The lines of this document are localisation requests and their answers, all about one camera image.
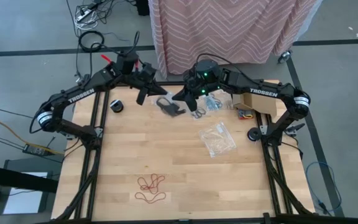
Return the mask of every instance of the concrete floor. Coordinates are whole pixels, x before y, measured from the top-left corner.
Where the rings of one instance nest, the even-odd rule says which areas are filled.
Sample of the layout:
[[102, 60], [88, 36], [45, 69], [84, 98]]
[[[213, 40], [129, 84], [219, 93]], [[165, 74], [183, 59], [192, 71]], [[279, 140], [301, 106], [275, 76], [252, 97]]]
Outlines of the concrete floor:
[[[74, 10], [81, 1], [69, 0]], [[148, 17], [137, 15], [128, 3], [114, 7], [108, 24], [100, 24], [101, 32], [115, 32], [132, 41], [140, 30], [139, 45], [152, 45]], [[313, 18], [309, 30], [300, 40], [355, 39], [358, 33], [358, 1], [325, 0]], [[110, 46], [128, 45], [107, 35]], [[0, 51], [73, 49], [76, 37], [65, 1], [0, 0]], [[339, 191], [343, 197], [342, 209], [347, 217], [358, 217], [358, 45], [293, 47], [293, 62], [303, 89], [312, 97], [311, 114], [318, 130], [328, 163], [333, 167]], [[139, 52], [141, 57], [154, 58], [154, 51]], [[104, 65], [99, 54], [93, 57], [94, 69]], [[275, 78], [291, 82], [285, 64], [277, 65], [271, 56], [263, 65], [240, 65], [253, 78]], [[89, 57], [79, 56], [82, 73], [89, 71]], [[75, 54], [0, 57], [0, 108], [32, 116], [41, 102], [61, 89], [75, 84]], [[176, 80], [180, 77], [169, 77]], [[71, 108], [65, 118], [72, 117]], [[29, 134], [29, 119], [0, 112], [0, 120], [12, 126], [19, 135], [37, 144], [47, 144], [52, 136], [57, 139], [51, 147], [65, 148], [65, 140], [57, 134]], [[0, 135], [18, 144], [16, 139], [0, 127]], [[307, 128], [298, 136], [305, 153], [306, 167], [316, 160]], [[6, 159], [30, 158], [27, 154], [0, 144], [0, 167]], [[310, 172], [310, 181], [319, 198], [329, 205], [329, 199], [320, 171]], [[33, 223], [46, 221], [50, 214], [1, 217], [0, 223]]]

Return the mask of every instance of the pink striped curtain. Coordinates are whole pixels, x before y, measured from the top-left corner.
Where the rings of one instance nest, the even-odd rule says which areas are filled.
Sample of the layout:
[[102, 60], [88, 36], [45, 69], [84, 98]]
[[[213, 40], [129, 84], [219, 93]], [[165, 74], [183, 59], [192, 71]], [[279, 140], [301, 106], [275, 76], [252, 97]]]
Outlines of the pink striped curtain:
[[280, 55], [291, 47], [315, 2], [149, 0], [159, 69], [163, 75], [181, 74], [201, 53], [233, 63], [265, 63], [271, 52]]

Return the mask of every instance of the butcher block tabletop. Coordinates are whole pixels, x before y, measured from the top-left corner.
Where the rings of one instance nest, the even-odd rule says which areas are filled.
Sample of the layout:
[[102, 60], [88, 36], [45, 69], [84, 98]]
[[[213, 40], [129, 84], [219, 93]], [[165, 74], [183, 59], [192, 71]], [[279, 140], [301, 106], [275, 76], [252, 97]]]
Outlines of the butcher block tabletop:
[[[183, 88], [163, 87], [172, 93]], [[256, 119], [239, 120], [237, 111], [225, 106], [200, 119], [189, 113], [171, 118], [155, 105], [158, 96], [147, 97], [143, 106], [138, 105], [138, 92], [127, 87], [110, 92], [109, 102], [121, 100], [124, 110], [113, 113], [108, 108], [93, 221], [252, 218], [262, 217], [264, 212], [274, 216], [261, 143], [247, 138], [248, 130], [257, 126]], [[89, 125], [93, 102], [94, 96], [76, 102], [74, 123]], [[98, 119], [102, 104], [100, 100]], [[211, 158], [199, 132], [219, 122], [223, 122], [237, 148]], [[288, 136], [283, 141], [296, 145]], [[314, 211], [299, 152], [286, 145], [279, 146], [279, 150], [289, 188], [308, 210]], [[64, 160], [52, 218], [58, 217], [76, 194], [84, 154], [82, 147]], [[159, 178], [154, 182], [159, 182], [158, 193], [157, 188], [151, 189], [156, 194], [150, 193], [144, 183], [152, 183], [152, 174], [156, 174], [154, 180]], [[138, 181], [144, 185], [143, 190]], [[88, 195], [84, 198], [83, 217]]]

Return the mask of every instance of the small cardboard box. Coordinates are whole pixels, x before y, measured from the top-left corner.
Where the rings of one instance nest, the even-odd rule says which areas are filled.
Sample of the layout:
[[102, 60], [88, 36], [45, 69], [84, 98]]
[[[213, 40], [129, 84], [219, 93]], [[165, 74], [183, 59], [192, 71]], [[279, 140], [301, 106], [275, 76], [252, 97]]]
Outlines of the small cardboard box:
[[[279, 83], [278, 80], [265, 80], [265, 82]], [[233, 106], [241, 110], [256, 110], [259, 113], [270, 114], [273, 122], [286, 110], [281, 100], [251, 93], [233, 95]]]

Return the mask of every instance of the black tool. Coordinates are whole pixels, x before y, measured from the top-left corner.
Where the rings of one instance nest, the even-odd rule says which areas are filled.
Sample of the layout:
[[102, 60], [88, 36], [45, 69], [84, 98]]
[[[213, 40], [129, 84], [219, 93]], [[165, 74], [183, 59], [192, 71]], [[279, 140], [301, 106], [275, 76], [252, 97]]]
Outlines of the black tool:
[[183, 113], [186, 113], [186, 110], [179, 110], [179, 105], [177, 105], [176, 103], [171, 103], [168, 99], [166, 99], [165, 97], [160, 97], [157, 102], [155, 102], [157, 104], [157, 106], [159, 108], [161, 108], [161, 110], [168, 114], [169, 116], [176, 117], [178, 115], [181, 115]]
[[120, 113], [123, 109], [124, 109], [124, 105], [122, 104], [121, 100], [113, 100], [110, 103], [110, 108], [115, 112], [115, 113]]
[[248, 139], [251, 141], [258, 141], [262, 137], [262, 132], [259, 128], [251, 128], [248, 131]]

